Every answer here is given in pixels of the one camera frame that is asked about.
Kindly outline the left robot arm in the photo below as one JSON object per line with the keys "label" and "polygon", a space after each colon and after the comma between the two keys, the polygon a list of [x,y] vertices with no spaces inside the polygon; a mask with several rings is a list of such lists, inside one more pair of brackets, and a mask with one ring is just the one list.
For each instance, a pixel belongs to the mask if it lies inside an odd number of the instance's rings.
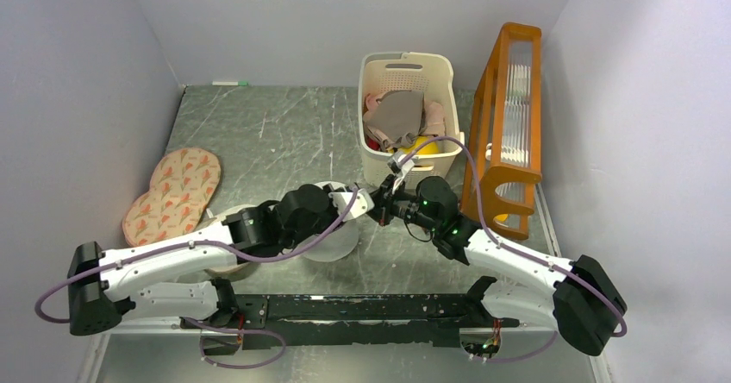
{"label": "left robot arm", "polygon": [[347,188],[302,185],[281,199],[246,207],[222,221],[138,248],[76,247],[67,278],[68,327],[91,336],[139,318],[189,317],[225,328],[239,304],[219,280],[174,283],[184,274],[245,262],[279,262],[318,247],[343,225],[357,201]]}

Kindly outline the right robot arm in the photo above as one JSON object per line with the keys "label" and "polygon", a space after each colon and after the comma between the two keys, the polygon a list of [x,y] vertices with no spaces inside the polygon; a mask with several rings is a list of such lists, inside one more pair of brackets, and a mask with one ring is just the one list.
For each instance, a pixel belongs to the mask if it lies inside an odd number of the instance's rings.
{"label": "right robot arm", "polygon": [[385,226],[398,218],[418,226],[445,258],[515,281],[512,286],[484,281],[465,303],[472,324],[485,326],[495,318],[540,325],[591,356],[626,334],[627,305],[596,259],[543,254],[485,231],[476,217],[460,211],[457,195],[442,177],[428,177],[409,193],[390,175],[368,195],[373,221]]}

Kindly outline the white mesh laundry bag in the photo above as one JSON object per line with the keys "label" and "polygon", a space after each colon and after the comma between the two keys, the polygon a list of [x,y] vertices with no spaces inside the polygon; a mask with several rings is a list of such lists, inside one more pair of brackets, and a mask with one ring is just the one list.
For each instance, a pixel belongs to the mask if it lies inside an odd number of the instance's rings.
{"label": "white mesh laundry bag", "polygon": [[[330,185],[334,190],[345,187],[341,182],[332,180],[315,183],[318,187]],[[296,250],[303,248],[318,238],[318,234],[311,235],[300,243]],[[324,240],[318,242],[314,247],[309,248],[301,256],[315,262],[334,262],[348,256],[359,243],[359,231],[354,220],[343,221]]]}

